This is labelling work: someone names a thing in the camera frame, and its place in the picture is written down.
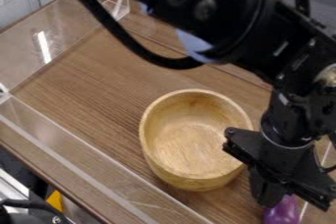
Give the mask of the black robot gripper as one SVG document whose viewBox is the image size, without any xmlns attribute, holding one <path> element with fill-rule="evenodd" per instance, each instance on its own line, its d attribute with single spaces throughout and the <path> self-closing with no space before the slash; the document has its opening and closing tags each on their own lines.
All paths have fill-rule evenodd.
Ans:
<svg viewBox="0 0 336 224">
<path fill-rule="evenodd" d="M 296 195 L 322 211 L 336 199 L 336 180 L 330 173 L 336 164 L 324 167 L 315 144 L 288 147 L 272 142 L 263 132 L 227 128 L 223 151 L 242 161 L 250 170 L 251 194 L 258 203 L 274 208 L 284 196 Z"/>
</svg>

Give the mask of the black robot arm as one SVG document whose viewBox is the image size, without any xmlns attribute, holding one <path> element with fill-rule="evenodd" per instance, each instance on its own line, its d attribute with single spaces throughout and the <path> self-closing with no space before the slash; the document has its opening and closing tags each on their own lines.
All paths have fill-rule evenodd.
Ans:
<svg viewBox="0 0 336 224">
<path fill-rule="evenodd" d="M 295 194 L 320 209 L 336 200 L 336 180 L 315 143 L 336 144 L 336 35 L 311 16 L 310 0 L 138 0 L 150 16 L 179 30 L 184 60 L 167 68 L 231 63 L 272 86 L 258 131 L 228 128 L 226 152 L 251 171 L 264 206 Z"/>
</svg>

